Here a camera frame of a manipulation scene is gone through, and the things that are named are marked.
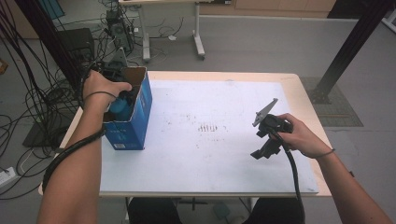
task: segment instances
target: power strip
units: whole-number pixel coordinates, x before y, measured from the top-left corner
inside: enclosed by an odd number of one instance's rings
[[[14,168],[9,167],[7,170],[8,173],[6,173],[5,171],[0,173],[0,188],[2,188],[7,183],[13,181],[14,179],[18,178],[15,174]]]

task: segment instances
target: table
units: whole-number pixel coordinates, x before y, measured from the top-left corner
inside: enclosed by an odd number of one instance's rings
[[[330,144],[328,138],[326,137],[325,132],[323,131],[323,128],[320,125],[320,122],[318,121],[318,117],[315,113],[315,110],[313,106],[311,105],[305,90],[303,88],[303,85],[300,81],[300,79],[294,75],[294,74],[268,74],[268,73],[217,73],[217,72],[160,72],[160,71],[148,71],[148,76],[149,79],[152,80],[153,82],[158,81],[158,80],[185,80],[185,81],[226,81],[229,80],[229,82],[233,81],[238,81],[238,82],[275,82],[278,83],[282,88],[285,97],[287,98],[287,101],[289,103],[289,108],[290,112],[297,118],[303,120],[305,124],[314,132],[316,133],[325,143]],[[153,94],[153,105],[156,101],[155,94]],[[61,144],[62,146],[65,146],[67,143],[68,139],[70,138],[71,133],[74,131],[76,128],[76,125],[78,123],[79,117],[81,115],[81,110],[78,111],[76,114],[75,119],[73,120],[72,125],[70,126],[69,131],[66,134],[66,137],[64,138],[64,141]],[[152,129],[153,123],[150,124],[149,122],[149,129]],[[149,142],[150,137],[148,136],[147,138],[147,143],[146,146],[150,145]],[[122,197],[131,197],[131,196],[169,196],[169,197],[174,197],[174,196],[193,196],[193,197],[198,197],[198,196],[238,196],[238,197],[265,197],[265,196],[291,196],[294,195],[293,190],[286,191],[286,192],[252,192],[249,191],[248,189],[244,191],[244,188],[249,188],[248,185],[244,185],[241,189],[236,190],[236,191],[218,191],[217,189],[213,189],[213,192],[209,191],[206,192],[197,192],[191,188],[189,190],[189,187],[187,186],[187,190],[183,192],[175,192],[172,190],[166,191],[166,190],[149,190],[147,191],[148,187],[145,186],[144,189],[141,190],[103,190],[104,186],[108,186],[108,182],[112,181],[114,183],[117,183],[118,185],[124,185],[128,184],[124,182],[125,179],[128,179],[129,176],[133,175],[133,173],[128,174],[128,176],[121,176],[120,173],[114,174],[114,176],[109,177],[108,176],[108,170],[113,169],[114,167],[117,167],[117,163],[113,162],[109,164],[110,161],[112,160],[125,160],[125,158],[128,158],[128,154],[135,154],[134,155],[134,160],[136,160],[136,155],[138,155],[139,152],[124,152],[124,151],[114,151],[114,149],[111,148],[106,148],[106,147],[111,147],[109,143],[106,142],[106,139],[103,139],[103,176],[102,176],[102,185],[101,185],[101,195],[102,196],[122,196]],[[257,148],[249,148],[246,151],[246,154],[252,152],[253,150]],[[281,158],[282,153],[279,153],[279,155],[275,155],[271,157],[268,161],[271,160],[276,160],[276,158]],[[128,163],[125,163],[125,161],[119,161],[122,163],[123,166],[127,165]],[[147,165],[145,161],[137,161],[139,162],[140,165]],[[318,193],[309,193],[309,192],[303,192],[303,196],[331,196],[329,189],[327,188],[327,185],[324,181],[324,178],[322,176],[322,173],[318,167],[318,164],[315,160],[309,160],[309,164],[312,167],[313,174],[315,177],[315,181],[318,184]],[[153,185],[161,187],[162,183],[158,183],[156,180],[152,180]]]
[[[143,61],[148,63],[150,60],[149,53],[149,34],[146,31],[145,18],[158,17],[162,15],[167,10],[173,10],[173,16],[179,13],[183,6],[187,6],[188,14],[192,14],[195,17],[195,29],[192,31],[192,36],[195,41],[195,46],[197,48],[198,55],[204,59],[205,51],[202,45],[201,37],[199,35],[199,9],[200,5],[197,0],[120,0],[121,6],[135,6],[140,18],[140,25],[143,33]],[[153,10],[151,15],[147,15],[148,12]]]

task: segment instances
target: black metal post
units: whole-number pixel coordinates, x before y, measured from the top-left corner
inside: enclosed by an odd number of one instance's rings
[[[39,0],[15,0],[15,2],[43,41],[54,61],[61,68],[70,85],[74,90],[77,90],[80,71],[64,45],[61,44],[61,40],[56,35],[55,26],[50,16],[41,7]]]
[[[337,80],[343,75],[349,64],[355,58],[375,27],[381,22],[393,0],[372,0],[358,23],[349,34],[346,42],[338,51],[323,78],[318,85],[308,91],[309,98],[314,104],[329,104],[328,95]]]

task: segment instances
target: person's leg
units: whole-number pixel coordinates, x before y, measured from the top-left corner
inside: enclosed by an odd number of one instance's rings
[[[181,224],[176,207],[169,198],[132,198],[128,216],[131,224]]]
[[[244,224],[302,222],[303,214],[296,198],[260,198]]]

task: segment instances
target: desk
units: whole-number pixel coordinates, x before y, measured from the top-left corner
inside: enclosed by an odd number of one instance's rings
[[[199,35],[199,3],[197,0],[120,0],[121,6],[135,6],[139,14],[140,25],[143,33],[143,61],[148,63],[150,60],[149,54],[149,34],[146,32],[145,18],[158,17],[157,14],[162,15],[166,10],[173,10],[173,16],[176,12],[179,12],[183,6],[187,6],[188,14],[192,14],[195,17],[195,29],[192,31],[192,36],[195,41],[195,46],[198,51],[198,55],[201,58],[205,58],[205,51],[202,45],[201,37]],[[148,12],[153,10],[151,16],[148,16]]]
[[[326,137],[325,132],[323,131],[323,128],[320,125],[320,122],[318,121],[318,117],[315,113],[315,110],[313,106],[311,105],[305,90],[303,88],[303,85],[300,81],[300,79],[293,74],[265,74],[265,73],[215,73],[215,72],[155,72],[155,71],[149,71],[148,76],[150,80],[156,81],[156,80],[189,80],[189,81],[199,81],[199,80],[208,80],[208,81],[225,81],[225,80],[233,80],[233,81],[253,81],[253,82],[277,82],[280,83],[280,85],[283,88],[284,94],[288,100],[289,107],[290,107],[290,112],[297,118],[303,120],[305,124],[314,132],[316,133],[325,143],[330,144],[329,140]],[[81,115],[81,111],[79,110],[78,113],[76,114],[75,119],[73,120],[73,123],[69,129],[69,131],[66,134],[66,137],[64,141],[61,144],[61,147],[64,147],[65,144],[67,143],[68,139],[70,138],[71,133],[74,131],[76,128],[76,125],[78,123],[79,117]],[[106,139],[103,140],[104,142],[104,147],[109,147],[109,143],[106,143]],[[248,148],[246,153],[250,153],[251,151],[257,149],[257,148]],[[128,191],[128,190],[114,190],[114,191],[108,191],[108,190],[102,190],[103,186],[108,186],[109,181],[113,181],[116,183],[120,183],[120,185],[124,184],[122,182],[124,179],[129,178],[129,176],[133,175],[133,172],[128,174],[128,176],[118,176],[118,174],[114,174],[114,176],[117,176],[119,181],[115,180],[114,178],[109,179],[108,174],[106,175],[105,169],[112,169],[113,167],[111,166],[117,166],[117,164],[108,164],[107,160],[113,160],[108,157],[108,153],[111,155],[116,155],[117,157],[120,157],[122,153],[123,155],[125,154],[124,151],[108,151],[109,148],[106,148],[103,150],[107,150],[107,152],[104,152],[104,157],[103,157],[103,163],[106,163],[104,165],[104,170],[103,170],[103,176],[102,176],[102,186],[101,186],[101,195],[102,196],[246,196],[246,197],[264,197],[264,196],[290,196],[294,195],[294,192],[279,192],[279,193],[274,193],[274,192],[251,192],[249,190],[244,191],[243,189],[240,189],[239,191],[236,192],[219,192],[216,189],[213,189],[213,192],[197,192],[194,191],[193,189],[191,191],[184,191],[184,192],[174,192],[174,191],[146,191],[145,189],[142,189],[141,191],[139,190],[133,190],[133,191]],[[283,157],[283,153],[279,153],[279,155],[274,156],[277,158]],[[259,160],[260,162],[265,162],[266,159],[261,159]],[[321,174],[320,169],[318,168],[318,164],[316,163],[315,160],[309,160],[309,164],[312,167],[312,170],[314,172],[314,177],[315,180],[318,184],[318,193],[303,193],[304,196],[330,196],[330,191],[327,188],[326,183],[324,182],[324,178]],[[153,185],[161,186],[162,183],[158,183],[155,180],[152,180]]]

